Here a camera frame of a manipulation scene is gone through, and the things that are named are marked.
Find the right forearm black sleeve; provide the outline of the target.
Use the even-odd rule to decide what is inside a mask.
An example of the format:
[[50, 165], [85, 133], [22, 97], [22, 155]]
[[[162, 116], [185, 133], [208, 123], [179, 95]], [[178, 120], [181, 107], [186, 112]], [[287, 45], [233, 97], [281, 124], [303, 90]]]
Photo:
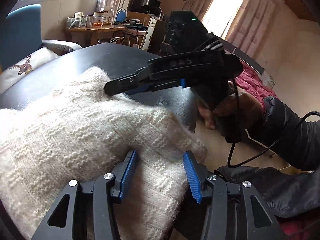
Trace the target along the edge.
[[249, 136], [302, 171], [319, 167], [319, 121], [303, 121], [278, 98], [264, 98], [262, 117], [248, 129]]

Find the person's right hand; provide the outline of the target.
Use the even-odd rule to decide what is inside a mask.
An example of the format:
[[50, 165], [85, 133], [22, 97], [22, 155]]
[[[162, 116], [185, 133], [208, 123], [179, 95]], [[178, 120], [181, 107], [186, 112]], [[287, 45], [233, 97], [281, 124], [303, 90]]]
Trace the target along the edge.
[[[252, 94], [246, 92], [240, 87], [236, 87], [239, 96], [239, 110], [245, 129], [258, 125], [264, 125], [266, 122], [266, 108], [264, 103], [258, 101]], [[205, 126], [208, 129], [215, 130], [215, 117], [228, 117], [238, 109], [235, 93], [227, 96], [213, 111], [199, 105], [198, 111], [204, 119]]]

